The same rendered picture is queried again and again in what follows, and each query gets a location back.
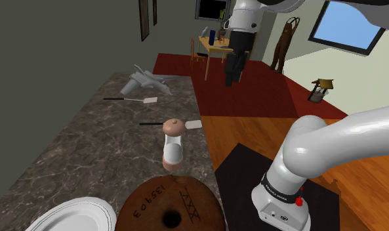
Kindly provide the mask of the red rug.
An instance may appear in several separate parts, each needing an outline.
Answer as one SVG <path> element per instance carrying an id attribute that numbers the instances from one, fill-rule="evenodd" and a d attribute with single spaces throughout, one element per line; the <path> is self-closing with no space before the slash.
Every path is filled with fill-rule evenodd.
<path id="1" fill-rule="evenodd" d="M 298 118 L 314 115 L 323 119 L 347 116 L 324 100 L 319 104 L 309 102 L 309 90 L 269 70 L 261 61 L 248 61 L 241 81 L 230 87 L 225 86 L 224 64 L 220 58 L 210 59 L 205 77 L 202 61 L 190 67 L 188 55 L 159 53 L 154 73 L 190 76 L 202 116 Z"/>

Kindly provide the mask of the wooden table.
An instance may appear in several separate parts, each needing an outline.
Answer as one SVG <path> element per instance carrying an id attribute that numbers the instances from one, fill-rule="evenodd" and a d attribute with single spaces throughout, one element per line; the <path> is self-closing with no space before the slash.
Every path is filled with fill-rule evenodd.
<path id="1" fill-rule="evenodd" d="M 203 45 L 205 49 L 207 50 L 207 61 L 206 61 L 206 72 L 205 72 L 205 80 L 208 78 L 209 73 L 209 64 L 211 59 L 212 53 L 220 53 L 222 55 L 221 63 L 223 63 L 226 59 L 226 56 L 228 53 L 232 53 L 234 50 L 230 46 L 230 32 L 228 32 L 225 36 L 222 36 L 220 39 L 214 38 L 214 43 L 210 45 L 210 37 L 209 35 L 209 29 L 206 27 L 202 34 L 198 37 L 198 46 L 197 51 L 200 51 L 200 46 Z"/>

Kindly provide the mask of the black handled grey spatula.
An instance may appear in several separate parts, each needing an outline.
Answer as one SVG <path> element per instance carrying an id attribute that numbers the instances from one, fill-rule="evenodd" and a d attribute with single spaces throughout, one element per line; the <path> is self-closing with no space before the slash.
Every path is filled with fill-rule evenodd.
<path id="1" fill-rule="evenodd" d="M 163 125 L 163 122 L 142 122 L 139 125 Z M 201 120 L 187 121 L 185 122 L 185 127 L 187 129 L 199 129 L 202 128 Z"/>
<path id="2" fill-rule="evenodd" d="M 144 99 L 121 98 L 121 97 L 106 97 L 106 98 L 104 98 L 104 100 L 129 100 L 129 101 L 142 102 L 144 104 L 156 103 L 157 99 L 158 99 L 158 97 L 149 97 L 149 98 L 144 98 Z"/>

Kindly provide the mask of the blue sky window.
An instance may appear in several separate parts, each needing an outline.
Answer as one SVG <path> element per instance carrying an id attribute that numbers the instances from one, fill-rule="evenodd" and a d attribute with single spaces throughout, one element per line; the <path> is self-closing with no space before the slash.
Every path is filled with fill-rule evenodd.
<path id="1" fill-rule="evenodd" d="M 386 30 L 372 25 L 354 7 L 324 2 L 309 41 L 367 56 Z"/>

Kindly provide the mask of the large dark wall picture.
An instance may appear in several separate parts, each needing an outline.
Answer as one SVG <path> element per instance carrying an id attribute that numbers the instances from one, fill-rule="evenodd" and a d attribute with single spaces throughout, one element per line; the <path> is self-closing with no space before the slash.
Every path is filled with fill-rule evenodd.
<path id="1" fill-rule="evenodd" d="M 140 37 L 141 41 L 144 41 L 150 34 L 148 0 L 138 0 L 138 7 L 140 17 Z"/>

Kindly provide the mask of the small wooden well with bucket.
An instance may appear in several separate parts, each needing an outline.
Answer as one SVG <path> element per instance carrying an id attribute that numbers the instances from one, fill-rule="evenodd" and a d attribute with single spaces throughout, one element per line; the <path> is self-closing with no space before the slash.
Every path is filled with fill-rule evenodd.
<path id="1" fill-rule="evenodd" d="M 333 89 L 332 79 L 317 79 L 312 83 L 314 83 L 315 86 L 308 96 L 308 101 L 313 103 L 320 103 L 327 94 L 327 91 Z"/>

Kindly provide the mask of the brown coat rack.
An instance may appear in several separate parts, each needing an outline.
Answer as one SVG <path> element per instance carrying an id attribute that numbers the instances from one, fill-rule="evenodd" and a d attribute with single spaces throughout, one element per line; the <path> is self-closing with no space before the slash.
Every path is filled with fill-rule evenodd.
<path id="1" fill-rule="evenodd" d="M 299 17 L 291 17 L 290 19 L 288 19 L 288 21 L 286 21 L 283 27 L 283 31 L 281 33 L 279 41 L 277 42 L 270 69 L 274 70 L 276 66 L 278 66 L 276 72 L 279 74 L 283 71 L 285 56 L 291 44 L 293 35 L 296 29 L 298 28 L 299 22 Z"/>

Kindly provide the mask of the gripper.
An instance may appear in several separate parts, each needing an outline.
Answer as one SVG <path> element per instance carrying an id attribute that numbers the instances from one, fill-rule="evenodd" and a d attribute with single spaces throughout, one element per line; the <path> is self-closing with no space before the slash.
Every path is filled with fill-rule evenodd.
<path id="1" fill-rule="evenodd" d="M 252 51 L 255 42 L 256 33 L 249 33 L 243 31 L 232 31 L 230 33 L 229 48 L 234 52 Z M 226 63 L 224 67 L 224 73 L 226 74 L 225 86 L 231 87 L 234 75 L 234 81 L 239 82 L 241 73 L 244 69 L 247 54 L 236 55 L 234 52 L 230 52 L 226 56 Z"/>

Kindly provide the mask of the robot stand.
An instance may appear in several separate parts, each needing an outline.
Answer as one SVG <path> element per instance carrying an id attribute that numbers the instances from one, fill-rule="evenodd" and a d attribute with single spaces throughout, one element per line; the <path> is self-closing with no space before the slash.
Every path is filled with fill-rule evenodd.
<path id="1" fill-rule="evenodd" d="M 237 144 L 215 171 L 229 231 L 281 231 L 260 220 L 251 199 L 272 160 Z M 339 195 L 307 180 L 303 198 L 311 216 L 310 231 L 340 231 Z"/>

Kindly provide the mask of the white plate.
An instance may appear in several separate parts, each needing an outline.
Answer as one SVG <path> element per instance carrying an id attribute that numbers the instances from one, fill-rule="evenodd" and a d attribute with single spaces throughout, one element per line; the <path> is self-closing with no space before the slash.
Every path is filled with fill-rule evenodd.
<path id="1" fill-rule="evenodd" d="M 115 231 L 113 207 L 96 197 L 75 198 L 41 215 L 25 231 Z"/>

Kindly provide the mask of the wooden chair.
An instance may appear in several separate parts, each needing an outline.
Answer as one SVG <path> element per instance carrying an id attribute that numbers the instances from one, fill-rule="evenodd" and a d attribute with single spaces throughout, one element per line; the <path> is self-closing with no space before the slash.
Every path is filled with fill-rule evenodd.
<path id="1" fill-rule="evenodd" d="M 191 48 L 190 48 L 190 67 L 193 68 L 194 62 L 202 61 L 202 66 L 205 65 L 206 59 L 208 59 L 209 55 L 201 52 L 194 51 L 195 41 L 191 38 Z"/>

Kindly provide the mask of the brown wooden disc with hole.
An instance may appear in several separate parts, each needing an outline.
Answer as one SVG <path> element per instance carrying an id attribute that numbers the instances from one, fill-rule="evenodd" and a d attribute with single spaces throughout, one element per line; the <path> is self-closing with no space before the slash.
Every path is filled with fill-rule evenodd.
<path id="1" fill-rule="evenodd" d="M 154 177 L 141 184 L 119 212 L 115 231 L 226 231 L 213 192 L 185 176 Z"/>

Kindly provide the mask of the dark window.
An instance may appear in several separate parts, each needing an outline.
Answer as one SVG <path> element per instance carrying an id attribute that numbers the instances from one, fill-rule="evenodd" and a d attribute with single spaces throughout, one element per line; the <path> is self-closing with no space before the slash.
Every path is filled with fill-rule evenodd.
<path id="1" fill-rule="evenodd" d="M 230 10 L 231 0 L 196 0 L 195 19 L 221 21 Z"/>

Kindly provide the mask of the brown and clear pepper mill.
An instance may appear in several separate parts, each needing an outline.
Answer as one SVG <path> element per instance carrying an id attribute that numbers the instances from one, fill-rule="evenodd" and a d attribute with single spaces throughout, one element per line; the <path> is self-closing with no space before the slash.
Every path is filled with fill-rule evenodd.
<path id="1" fill-rule="evenodd" d="M 165 143 L 163 147 L 163 167 L 168 171 L 177 171 L 182 167 L 182 135 L 186 128 L 179 119 L 169 119 L 163 124 Z"/>

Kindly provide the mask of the grey toy jet plane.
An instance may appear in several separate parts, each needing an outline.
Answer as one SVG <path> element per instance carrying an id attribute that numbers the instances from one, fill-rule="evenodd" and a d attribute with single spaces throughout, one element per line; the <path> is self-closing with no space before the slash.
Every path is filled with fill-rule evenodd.
<path id="1" fill-rule="evenodd" d="M 172 95 L 170 88 L 165 84 L 166 79 L 179 78 L 177 75 L 157 75 L 149 72 L 148 70 L 142 71 L 142 69 L 134 65 L 135 73 L 132 73 L 129 77 L 129 82 L 121 89 L 120 93 L 127 95 L 139 87 L 142 88 L 156 88 L 157 90 Z"/>

